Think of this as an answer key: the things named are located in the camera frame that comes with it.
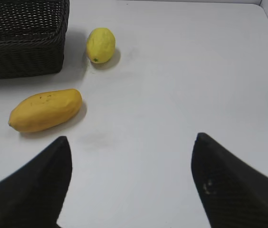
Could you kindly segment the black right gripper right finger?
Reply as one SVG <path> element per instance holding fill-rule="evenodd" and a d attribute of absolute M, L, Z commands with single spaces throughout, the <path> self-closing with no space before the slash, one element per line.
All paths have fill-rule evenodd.
<path fill-rule="evenodd" d="M 268 177 L 206 133 L 198 133 L 191 173 L 212 228 L 268 228 Z"/>

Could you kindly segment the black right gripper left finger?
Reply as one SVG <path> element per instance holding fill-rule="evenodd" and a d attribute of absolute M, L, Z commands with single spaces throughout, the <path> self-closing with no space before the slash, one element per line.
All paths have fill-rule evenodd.
<path fill-rule="evenodd" d="M 0 228 L 57 228 L 71 176 L 69 142 L 60 136 L 0 181 Z"/>

